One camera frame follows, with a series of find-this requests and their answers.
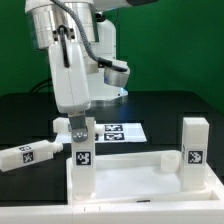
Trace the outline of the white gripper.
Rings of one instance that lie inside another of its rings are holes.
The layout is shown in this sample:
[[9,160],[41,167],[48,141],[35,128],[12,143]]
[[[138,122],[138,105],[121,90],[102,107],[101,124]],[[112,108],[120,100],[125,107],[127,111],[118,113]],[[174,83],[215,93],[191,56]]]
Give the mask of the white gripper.
[[60,113],[71,113],[69,121],[73,141],[84,142],[88,139],[84,111],[90,108],[86,69],[78,43],[69,42],[67,51],[68,68],[64,66],[61,45],[54,44],[48,48],[55,100]]

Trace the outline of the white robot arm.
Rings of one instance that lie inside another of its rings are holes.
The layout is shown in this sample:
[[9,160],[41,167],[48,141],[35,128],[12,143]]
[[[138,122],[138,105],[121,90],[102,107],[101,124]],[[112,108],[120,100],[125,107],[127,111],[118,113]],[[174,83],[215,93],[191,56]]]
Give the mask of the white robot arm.
[[58,110],[69,116],[76,143],[90,137],[85,112],[91,105],[88,77],[104,69],[103,82],[122,88],[130,69],[125,61],[100,53],[97,16],[104,11],[136,7],[157,0],[26,0],[36,46],[48,52]]

